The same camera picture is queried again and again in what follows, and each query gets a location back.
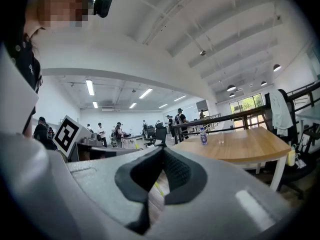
cap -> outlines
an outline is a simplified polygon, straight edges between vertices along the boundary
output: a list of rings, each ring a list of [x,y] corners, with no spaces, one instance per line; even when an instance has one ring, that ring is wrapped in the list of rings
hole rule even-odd
[[[39,121],[42,121],[43,123],[46,123],[46,119],[45,119],[43,116],[40,116],[40,117],[39,117]]]

wooden table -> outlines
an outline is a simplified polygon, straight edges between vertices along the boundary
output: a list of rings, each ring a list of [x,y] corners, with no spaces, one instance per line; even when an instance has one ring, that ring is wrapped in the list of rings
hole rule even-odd
[[[291,147],[263,127],[223,133],[223,144],[219,143],[221,135],[207,135],[207,145],[202,145],[199,137],[189,138],[171,148],[238,165],[277,160],[270,186],[276,191]]]

black metal railing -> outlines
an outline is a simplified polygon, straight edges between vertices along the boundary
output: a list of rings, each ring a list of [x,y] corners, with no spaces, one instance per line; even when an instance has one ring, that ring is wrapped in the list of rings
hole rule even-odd
[[[297,93],[294,93],[292,95],[290,95],[288,98],[291,100],[297,100],[299,98],[301,98],[302,96],[308,95],[310,98],[310,103],[299,107],[297,109],[294,110],[294,112],[302,110],[308,106],[314,107],[315,103],[318,102],[320,100],[320,98],[317,98],[314,100],[313,98],[313,94],[312,92],[316,89],[320,88],[320,82],[316,82],[313,84],[309,84],[308,87],[301,87],[298,88],[297,90],[301,90]],[[244,125],[243,126],[239,126],[239,127],[233,127],[233,128],[227,128],[227,129],[219,129],[219,130],[212,130],[212,131],[206,131],[206,133],[217,133],[217,132],[225,132],[225,131],[230,131],[230,130],[237,130],[237,129],[249,129],[249,127],[255,126],[255,125],[259,125],[259,124],[263,124],[263,123],[267,123],[270,121],[269,120],[263,120],[263,121],[259,121],[257,123],[251,123],[248,124],[248,119],[253,117],[253,116],[257,116],[257,115],[262,115],[264,111],[266,111],[267,109],[270,109],[269,105],[263,105],[263,106],[259,106],[247,111],[243,111],[243,112],[239,112],[239,113],[235,113],[235,114],[229,114],[229,115],[225,115],[225,116],[218,116],[216,118],[211,118],[211,119],[199,119],[199,120],[195,120],[192,122],[188,122],[188,123],[183,123],[183,124],[176,124],[173,125],[172,128],[174,129],[175,135],[174,135],[174,139],[175,139],[175,143],[178,144],[178,139],[181,142],[182,141],[182,136],[188,136],[188,135],[198,135],[199,132],[192,132],[192,133],[187,133],[187,132],[182,132],[180,130],[180,128],[188,128],[188,127],[193,127],[193,126],[201,126],[204,124],[214,124],[214,123],[219,123],[219,122],[223,122],[223,121],[228,121],[228,120],[234,120],[234,119],[238,119],[238,118],[242,118]]]

black camera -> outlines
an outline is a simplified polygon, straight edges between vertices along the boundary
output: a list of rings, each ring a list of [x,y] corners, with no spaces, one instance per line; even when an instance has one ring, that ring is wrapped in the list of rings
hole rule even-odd
[[[108,15],[112,0],[95,0],[93,14],[98,14],[101,18]]]

table leg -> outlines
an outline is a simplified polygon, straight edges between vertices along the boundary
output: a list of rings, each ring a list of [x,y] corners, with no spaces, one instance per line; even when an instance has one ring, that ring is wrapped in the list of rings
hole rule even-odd
[[[304,121],[300,120],[300,140],[303,134],[304,134]]]
[[[261,163],[259,162],[259,163],[256,165],[255,174],[259,174],[259,173],[260,173],[260,167],[261,167]]]
[[[279,186],[282,174],[284,173],[286,160],[287,160],[287,156],[285,155],[285,156],[281,157],[276,163],[275,172],[274,172],[273,179],[272,179],[272,182],[270,185],[270,188],[274,191],[277,191],[277,188]]]

